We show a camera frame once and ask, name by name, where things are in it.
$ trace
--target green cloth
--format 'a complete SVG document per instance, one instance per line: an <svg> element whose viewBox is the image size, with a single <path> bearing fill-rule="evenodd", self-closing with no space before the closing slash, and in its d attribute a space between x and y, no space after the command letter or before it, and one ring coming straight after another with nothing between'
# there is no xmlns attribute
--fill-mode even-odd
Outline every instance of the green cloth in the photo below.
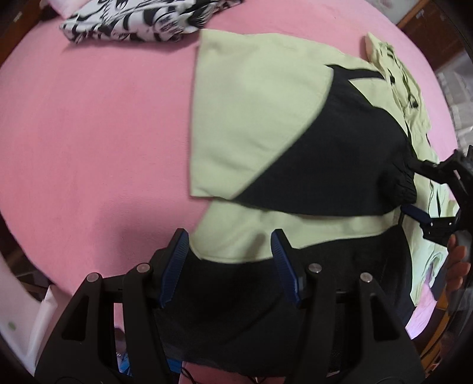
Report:
<svg viewBox="0 0 473 384"><path fill-rule="evenodd" d="M275 228L284 229L291 244L302 248L379 235L398 223L398 209L376 217L311 217L253 209L226 200L247 187L315 119L331 85L332 69L325 66L329 64L380 71L388 81L351 82L410 134L420 159L438 161L427 140L430 123L419 87L387 43L371 34L366 42L371 62L285 35L202 31L193 100L191 195L223 200L213 200L190 235L191 248L199 258L223 263L271 258L270 234ZM404 81L391 85L388 70ZM419 104L415 111L408 107L408 92ZM456 213L457 206L449 200L445 185L419 175L414 181L417 207L438 216L438 196L441 216ZM412 256L411 298L417 304L429 266L433 263L435 277L446 250L422 239L418 223L410 218L404 218L403 229Z"/></svg>

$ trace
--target human hand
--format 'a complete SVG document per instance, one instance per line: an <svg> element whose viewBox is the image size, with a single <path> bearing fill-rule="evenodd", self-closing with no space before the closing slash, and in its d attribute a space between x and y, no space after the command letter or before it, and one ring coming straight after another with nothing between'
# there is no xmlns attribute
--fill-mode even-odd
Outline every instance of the human hand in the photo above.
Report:
<svg viewBox="0 0 473 384"><path fill-rule="evenodd" d="M445 293L448 297L452 292L461 288L463 278L470 271L471 264L461 261L466 256L466 247L457 245L455 235L450 236L447 249L447 285L445 287Z"/></svg>

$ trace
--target metal screw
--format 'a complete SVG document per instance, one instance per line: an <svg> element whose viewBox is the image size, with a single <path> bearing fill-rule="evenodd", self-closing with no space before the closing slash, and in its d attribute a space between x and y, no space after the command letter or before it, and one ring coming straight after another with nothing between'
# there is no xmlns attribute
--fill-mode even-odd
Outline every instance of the metal screw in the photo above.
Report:
<svg viewBox="0 0 473 384"><path fill-rule="evenodd" d="M322 265L317 264L316 262L313 262L313 263L309 264L308 268L309 268L309 271L311 271L313 273L319 273L322 270Z"/></svg>
<svg viewBox="0 0 473 384"><path fill-rule="evenodd" d="M87 281L89 283L93 283L94 281L97 281L100 276L98 275L97 272L92 272L87 275Z"/></svg>
<svg viewBox="0 0 473 384"><path fill-rule="evenodd" d="M151 267L149 266L148 263L141 263L141 264L138 264L138 266L136 267L136 270L139 272L139 273L146 273L148 272L149 270L151 269Z"/></svg>
<svg viewBox="0 0 473 384"><path fill-rule="evenodd" d="M359 278L363 280L365 283L370 283L373 280L373 275L368 272L363 272Z"/></svg>

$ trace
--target printed fabric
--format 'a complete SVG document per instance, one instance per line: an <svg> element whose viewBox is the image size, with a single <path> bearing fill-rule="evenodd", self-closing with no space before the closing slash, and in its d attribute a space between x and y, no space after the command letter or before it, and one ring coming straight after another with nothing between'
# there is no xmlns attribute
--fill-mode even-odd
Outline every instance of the printed fabric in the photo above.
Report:
<svg viewBox="0 0 473 384"><path fill-rule="evenodd" d="M244 0L92 0L60 25L66 37L179 41L205 27L216 12Z"/></svg>

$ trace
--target wooden furniture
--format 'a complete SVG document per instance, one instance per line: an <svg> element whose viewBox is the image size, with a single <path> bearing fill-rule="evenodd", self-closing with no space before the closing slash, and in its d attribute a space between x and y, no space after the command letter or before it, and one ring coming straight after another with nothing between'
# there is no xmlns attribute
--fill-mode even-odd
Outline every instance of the wooden furniture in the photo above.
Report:
<svg viewBox="0 0 473 384"><path fill-rule="evenodd" d="M454 27L430 0L421 0L398 27L422 51L433 70L439 69L463 49Z"/></svg>
<svg viewBox="0 0 473 384"><path fill-rule="evenodd" d="M10 0L0 12L0 67L39 20L40 0Z"/></svg>
<svg viewBox="0 0 473 384"><path fill-rule="evenodd" d="M440 364L442 361L442 354L445 355L446 353L446 351L442 352L442 337L445 335L448 321L450 320L447 309L448 301L444 291L438 300L435 309L437 314L440 315L438 326L420 354L422 366L424 367L427 376L430 375L432 371Z"/></svg>

